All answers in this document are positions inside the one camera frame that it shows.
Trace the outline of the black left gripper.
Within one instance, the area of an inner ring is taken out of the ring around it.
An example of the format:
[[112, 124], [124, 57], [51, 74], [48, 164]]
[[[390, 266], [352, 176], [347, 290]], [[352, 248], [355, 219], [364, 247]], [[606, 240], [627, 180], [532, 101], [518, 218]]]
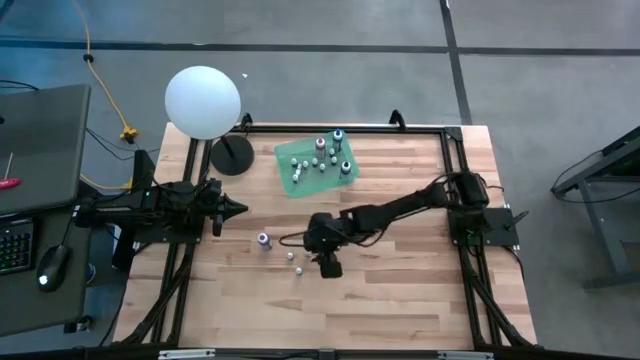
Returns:
[[226, 208], [222, 213], [224, 206], [222, 205], [222, 198], [220, 196], [207, 198], [202, 201], [203, 213], [212, 220], [213, 236], [221, 235], [224, 219], [230, 219], [249, 210], [245, 204], [232, 200], [227, 194], [223, 196], [223, 203], [230, 208]]

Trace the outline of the white globe lamp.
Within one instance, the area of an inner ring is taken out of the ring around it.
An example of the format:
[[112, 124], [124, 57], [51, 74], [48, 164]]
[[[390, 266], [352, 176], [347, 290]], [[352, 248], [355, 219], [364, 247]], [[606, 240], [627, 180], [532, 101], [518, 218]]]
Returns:
[[221, 175], [238, 176], [253, 165], [255, 151], [233, 129], [242, 119], [240, 92], [224, 72], [204, 65], [175, 73], [165, 88], [164, 107], [169, 121], [183, 134], [208, 141], [205, 156]]

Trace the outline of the black computer mouse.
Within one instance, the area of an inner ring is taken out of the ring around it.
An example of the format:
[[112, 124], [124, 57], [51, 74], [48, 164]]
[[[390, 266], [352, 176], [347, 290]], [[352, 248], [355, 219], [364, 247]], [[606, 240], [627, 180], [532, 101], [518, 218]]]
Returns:
[[44, 253], [36, 274], [40, 291], [54, 292], [61, 286], [66, 275], [66, 265], [70, 254], [71, 249], [66, 245], [52, 246]]

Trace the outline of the dark grey laptop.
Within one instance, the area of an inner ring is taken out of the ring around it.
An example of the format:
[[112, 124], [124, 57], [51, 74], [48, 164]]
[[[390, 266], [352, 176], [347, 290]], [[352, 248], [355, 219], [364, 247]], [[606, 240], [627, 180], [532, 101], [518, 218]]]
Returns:
[[68, 85], [0, 95], [0, 215], [58, 207], [76, 197], [91, 88]]

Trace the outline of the dark grey side desk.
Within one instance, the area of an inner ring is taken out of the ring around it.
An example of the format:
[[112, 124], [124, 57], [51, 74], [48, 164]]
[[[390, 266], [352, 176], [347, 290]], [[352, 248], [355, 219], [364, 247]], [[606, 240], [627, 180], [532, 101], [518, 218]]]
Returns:
[[[0, 275], [0, 336], [75, 322], [83, 316], [91, 231], [75, 226], [71, 215], [71, 209], [59, 208], [0, 219], [31, 218], [35, 227], [32, 268]], [[60, 244], [71, 249], [64, 281], [56, 291], [42, 292], [37, 285], [38, 264], [49, 248]]]

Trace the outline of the backlit keyboard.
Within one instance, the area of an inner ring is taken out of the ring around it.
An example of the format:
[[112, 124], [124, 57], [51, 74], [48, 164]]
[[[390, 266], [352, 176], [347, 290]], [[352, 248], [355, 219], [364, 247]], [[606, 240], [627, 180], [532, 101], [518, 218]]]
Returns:
[[31, 218], [0, 222], [0, 275], [32, 268], [34, 233]]

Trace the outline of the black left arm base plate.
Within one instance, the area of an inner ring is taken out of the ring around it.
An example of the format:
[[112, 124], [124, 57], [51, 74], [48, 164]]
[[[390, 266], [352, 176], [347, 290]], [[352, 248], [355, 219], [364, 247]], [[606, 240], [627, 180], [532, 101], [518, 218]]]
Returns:
[[203, 217], [165, 218], [154, 223], [135, 225], [135, 241], [140, 243], [194, 244], [202, 234]]

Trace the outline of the black aluminium table frame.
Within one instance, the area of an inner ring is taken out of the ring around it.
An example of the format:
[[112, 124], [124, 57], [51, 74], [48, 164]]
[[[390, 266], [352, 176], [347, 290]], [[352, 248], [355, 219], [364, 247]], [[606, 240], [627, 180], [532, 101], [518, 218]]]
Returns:
[[[215, 349], [211, 360], [437, 358], [439, 351], [449, 350], [496, 357], [500, 349], [512, 356], [536, 349], [517, 260], [500, 247], [469, 253], [453, 244], [445, 210], [392, 224], [372, 247], [341, 250], [344, 274], [338, 279], [323, 279], [300, 248], [260, 248], [261, 232], [277, 239], [303, 230], [313, 213], [385, 203], [450, 170], [480, 173], [489, 184], [492, 206], [504, 207], [484, 126], [350, 126], [346, 133], [358, 178], [308, 197], [287, 196], [275, 146], [323, 132], [321, 125], [251, 127], [246, 135], [255, 151], [252, 167], [223, 178], [224, 190], [249, 210], [230, 219], [220, 237], [203, 233], [186, 291], [169, 302], [166, 341], [154, 346], [154, 358], [176, 347]], [[517, 342], [493, 344], [495, 322], [472, 287], [479, 280], [490, 283], [519, 334]]]

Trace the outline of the black upright bracket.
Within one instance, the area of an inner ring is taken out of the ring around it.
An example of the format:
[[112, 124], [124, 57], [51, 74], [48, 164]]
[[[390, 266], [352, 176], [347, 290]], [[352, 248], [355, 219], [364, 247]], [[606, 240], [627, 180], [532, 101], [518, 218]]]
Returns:
[[[138, 190], [145, 190], [151, 187], [151, 177], [155, 171], [155, 165], [149, 154], [144, 150], [137, 150], [134, 157], [134, 167], [132, 176], [132, 189], [130, 194]], [[121, 232], [111, 260], [112, 266], [128, 273], [131, 268], [135, 250], [133, 249], [135, 229], [132, 225], [118, 224]]]

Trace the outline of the silver aluminium bracket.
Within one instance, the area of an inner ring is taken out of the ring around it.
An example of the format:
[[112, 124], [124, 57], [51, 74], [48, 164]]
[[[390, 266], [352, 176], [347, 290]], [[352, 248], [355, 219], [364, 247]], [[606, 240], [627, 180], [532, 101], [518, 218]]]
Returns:
[[438, 360], [494, 360], [494, 354], [490, 352], [476, 351], [439, 351]]
[[210, 360], [215, 357], [215, 349], [173, 349], [160, 351], [157, 360]]

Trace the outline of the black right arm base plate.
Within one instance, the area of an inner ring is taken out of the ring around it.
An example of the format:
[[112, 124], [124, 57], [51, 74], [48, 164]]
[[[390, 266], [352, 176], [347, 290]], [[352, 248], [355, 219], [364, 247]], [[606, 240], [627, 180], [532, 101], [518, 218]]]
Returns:
[[447, 212], [452, 243], [457, 246], [507, 246], [519, 248], [516, 225], [529, 214], [514, 215], [510, 208]]

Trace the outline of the red-handled screwdriver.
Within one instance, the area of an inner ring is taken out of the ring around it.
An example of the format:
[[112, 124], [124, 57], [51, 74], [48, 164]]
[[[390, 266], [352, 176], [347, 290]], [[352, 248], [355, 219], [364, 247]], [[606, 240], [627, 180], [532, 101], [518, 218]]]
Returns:
[[0, 180], [0, 191], [18, 187], [22, 183], [19, 177], [10, 176], [13, 158], [14, 153], [11, 152], [7, 161], [4, 177]]

